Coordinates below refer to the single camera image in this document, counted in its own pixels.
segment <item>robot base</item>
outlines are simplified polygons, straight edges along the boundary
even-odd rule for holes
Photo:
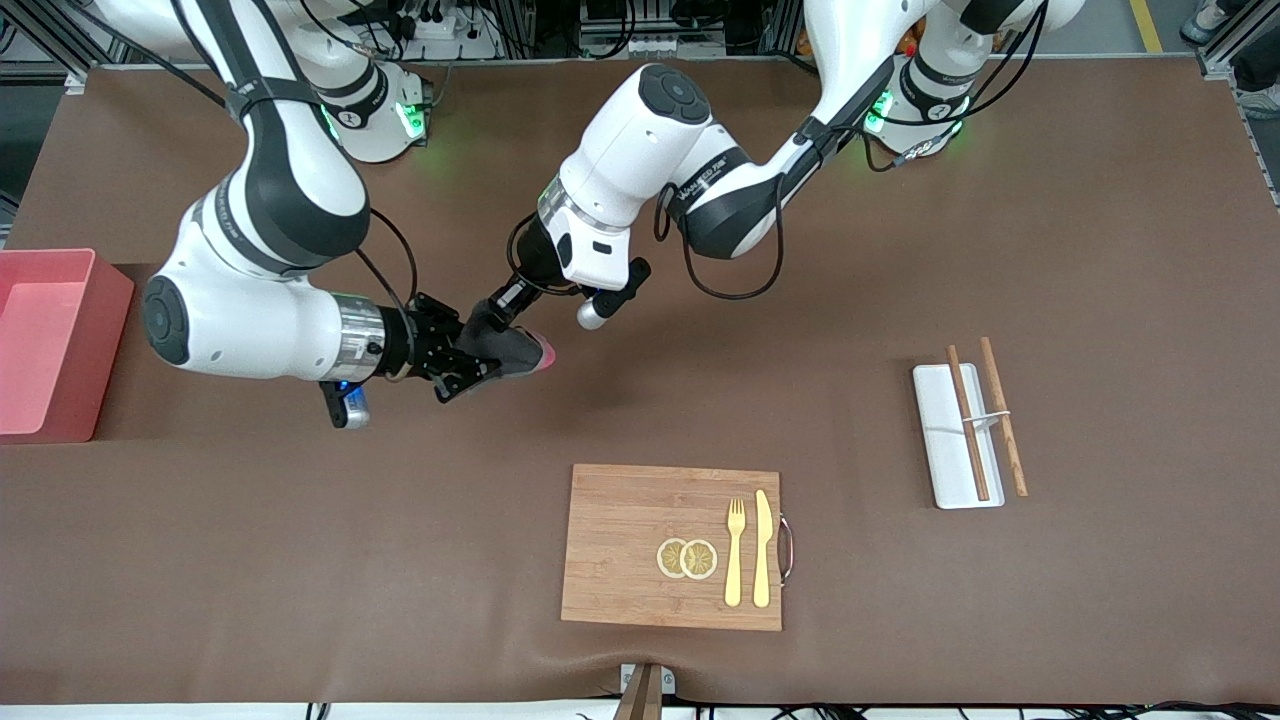
[[[908,156],[908,160],[933,155],[946,147],[947,142],[960,132],[960,123],[946,120],[932,126],[902,126],[890,120],[923,120],[925,119],[904,97],[902,68],[906,65],[905,55],[893,56],[893,77],[888,83],[888,92],[892,94],[893,104],[878,129],[873,129],[870,123],[863,129],[869,137],[874,137],[884,149],[899,156]]]
[[[333,123],[343,149],[361,163],[385,163],[394,160],[412,145],[425,145],[431,117],[430,83],[424,83],[421,76],[396,64],[378,65],[387,73],[387,100],[374,110],[362,128]]]

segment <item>green led light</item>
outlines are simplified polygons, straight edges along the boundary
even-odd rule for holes
[[[334,127],[334,124],[333,124],[333,118],[329,115],[329,109],[325,108],[324,105],[321,105],[320,106],[320,114],[324,115],[324,122],[325,122],[325,124],[329,126],[329,135],[333,136],[334,141],[337,141],[338,145],[342,145],[342,138],[338,137],[338,128]]]
[[[419,137],[422,135],[422,111],[413,106],[407,106],[401,102],[396,104],[396,111],[399,114],[401,123],[404,126],[404,132],[410,137]]]
[[[872,109],[867,113],[867,119],[863,122],[863,128],[867,132],[879,132],[883,129],[884,117],[888,115],[891,109],[893,109],[893,92],[886,90],[872,104]]]

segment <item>gold knife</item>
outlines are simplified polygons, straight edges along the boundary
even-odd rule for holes
[[[769,606],[769,541],[773,539],[773,512],[764,491],[755,491],[755,591],[756,607]]]

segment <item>person's foot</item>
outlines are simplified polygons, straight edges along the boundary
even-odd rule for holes
[[[1251,120],[1280,120],[1280,87],[1272,85],[1257,92],[1242,92],[1240,108]]]
[[[1183,23],[1183,27],[1178,32],[1183,36],[1183,40],[1199,47],[1213,40],[1213,33],[1217,32],[1217,28],[1222,27],[1230,18],[1231,15],[1226,10],[1217,6],[1216,0],[1201,0],[1196,14],[1187,18],[1187,22]]]

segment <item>red plastic bin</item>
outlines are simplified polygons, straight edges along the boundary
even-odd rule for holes
[[[0,445],[93,437],[132,297],[92,250],[0,250]]]

